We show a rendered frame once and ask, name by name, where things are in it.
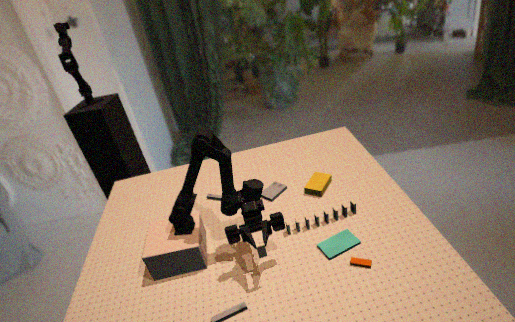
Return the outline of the mint green flat block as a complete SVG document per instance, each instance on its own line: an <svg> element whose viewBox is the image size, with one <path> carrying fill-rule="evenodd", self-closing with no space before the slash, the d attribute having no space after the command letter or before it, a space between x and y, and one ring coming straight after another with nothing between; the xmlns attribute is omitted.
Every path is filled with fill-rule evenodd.
<svg viewBox="0 0 515 322"><path fill-rule="evenodd" d="M361 241L347 228L317 244L319 250L330 261L361 244Z"/></svg>

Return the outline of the yellow rectangular block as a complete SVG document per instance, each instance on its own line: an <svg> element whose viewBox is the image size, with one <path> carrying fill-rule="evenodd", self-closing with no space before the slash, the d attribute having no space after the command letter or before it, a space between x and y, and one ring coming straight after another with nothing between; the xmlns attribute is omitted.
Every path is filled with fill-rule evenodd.
<svg viewBox="0 0 515 322"><path fill-rule="evenodd" d="M331 174L315 172L304 187L305 194L323 197L331 182Z"/></svg>

